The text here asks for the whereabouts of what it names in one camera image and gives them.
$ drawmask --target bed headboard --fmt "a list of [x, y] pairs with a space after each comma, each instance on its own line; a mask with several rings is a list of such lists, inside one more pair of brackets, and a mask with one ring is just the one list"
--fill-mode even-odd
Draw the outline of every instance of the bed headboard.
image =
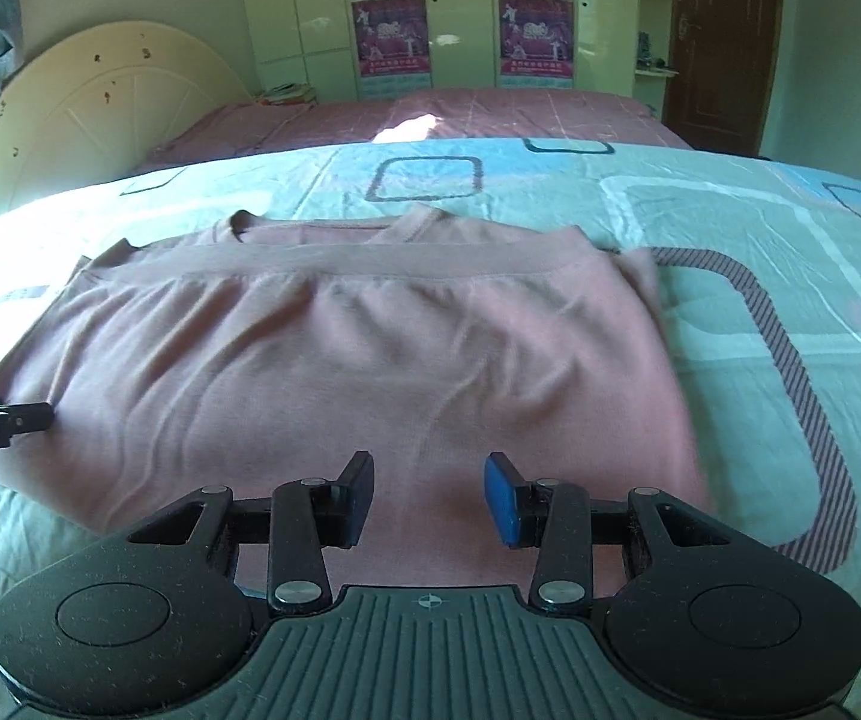
[[125, 177], [208, 111], [250, 96], [201, 41], [153, 22], [106, 23], [37, 57], [0, 98], [0, 214]]

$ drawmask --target folded shirt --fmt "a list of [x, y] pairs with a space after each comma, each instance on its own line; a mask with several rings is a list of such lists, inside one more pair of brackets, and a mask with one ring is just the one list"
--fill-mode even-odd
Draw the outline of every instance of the folded shirt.
[[[645, 252], [415, 206], [399, 218], [272, 223], [120, 242], [72, 278], [0, 364], [7, 402], [57, 421], [0, 449], [0, 483], [107, 532], [203, 485], [235, 497], [376, 462], [341, 584], [527, 589], [500, 546], [483, 461], [596, 498], [707, 490], [662, 344]], [[261, 587], [245, 550], [240, 584]], [[623, 584], [601, 560], [598, 594]]]

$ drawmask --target bedsheet pattern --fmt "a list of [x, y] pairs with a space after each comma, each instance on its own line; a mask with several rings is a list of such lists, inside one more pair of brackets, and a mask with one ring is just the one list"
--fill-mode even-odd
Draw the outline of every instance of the bedsheet pattern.
[[[0, 356], [79, 257], [214, 223], [412, 202], [600, 247], [653, 247], [664, 329], [718, 515], [861, 603], [861, 182], [649, 146], [440, 140], [165, 170], [0, 218]], [[0, 488], [0, 595], [92, 536]], [[849, 706], [861, 717], [861, 676]], [[0, 683], [0, 718], [11, 704]]]

